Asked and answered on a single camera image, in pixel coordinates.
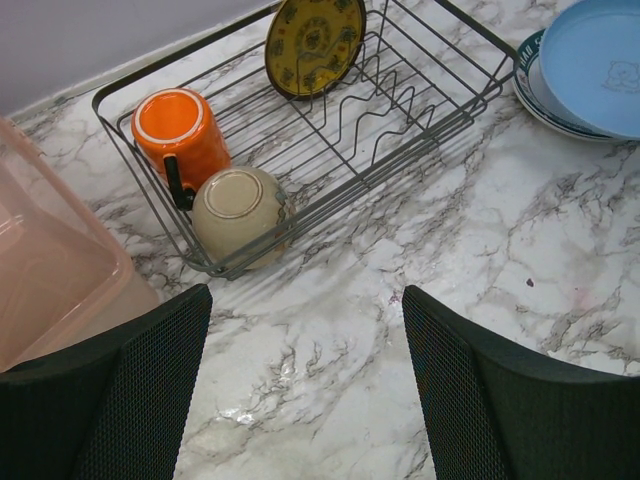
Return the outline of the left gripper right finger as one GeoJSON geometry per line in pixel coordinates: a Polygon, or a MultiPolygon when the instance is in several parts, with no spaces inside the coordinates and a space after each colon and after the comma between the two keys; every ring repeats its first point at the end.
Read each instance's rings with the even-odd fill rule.
{"type": "Polygon", "coordinates": [[[416,286],[402,311],[437,478],[638,478],[638,378],[537,353],[416,286]]]}

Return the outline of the yellow patterned plate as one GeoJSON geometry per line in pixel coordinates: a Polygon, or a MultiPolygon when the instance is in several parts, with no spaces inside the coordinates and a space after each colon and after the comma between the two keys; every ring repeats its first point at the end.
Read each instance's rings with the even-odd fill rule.
{"type": "Polygon", "coordinates": [[[365,33],[361,0],[284,1],[265,42],[268,79],[288,100],[322,97],[348,74],[365,33]]]}

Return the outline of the blue plate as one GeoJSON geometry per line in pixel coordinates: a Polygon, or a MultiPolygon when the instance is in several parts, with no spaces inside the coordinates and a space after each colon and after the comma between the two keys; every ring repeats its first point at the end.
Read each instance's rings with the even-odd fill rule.
{"type": "Polygon", "coordinates": [[[569,118],[613,138],[639,138],[639,3],[577,1],[546,29],[541,74],[569,118]]]}

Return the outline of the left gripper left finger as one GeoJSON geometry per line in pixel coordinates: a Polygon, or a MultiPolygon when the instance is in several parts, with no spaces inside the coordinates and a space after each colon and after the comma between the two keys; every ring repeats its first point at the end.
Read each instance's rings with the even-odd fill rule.
{"type": "Polygon", "coordinates": [[[2,478],[172,478],[211,309],[197,284],[2,373],[2,478]]]}

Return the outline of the white ceramic bowl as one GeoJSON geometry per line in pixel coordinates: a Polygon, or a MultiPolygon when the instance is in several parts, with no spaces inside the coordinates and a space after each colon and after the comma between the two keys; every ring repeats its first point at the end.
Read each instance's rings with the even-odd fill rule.
{"type": "Polygon", "coordinates": [[[295,206],[271,174],[249,166],[222,170],[197,192],[192,210],[194,233],[214,263],[229,270],[259,251],[227,258],[295,215],[295,206]]]}

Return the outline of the orange mug black handle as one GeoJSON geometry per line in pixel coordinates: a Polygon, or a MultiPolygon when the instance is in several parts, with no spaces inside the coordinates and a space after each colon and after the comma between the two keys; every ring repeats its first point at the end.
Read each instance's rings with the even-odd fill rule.
{"type": "Polygon", "coordinates": [[[131,132],[181,211],[191,210],[204,183],[231,166],[212,109],[193,90],[169,88],[146,97],[133,113],[131,132]]]}

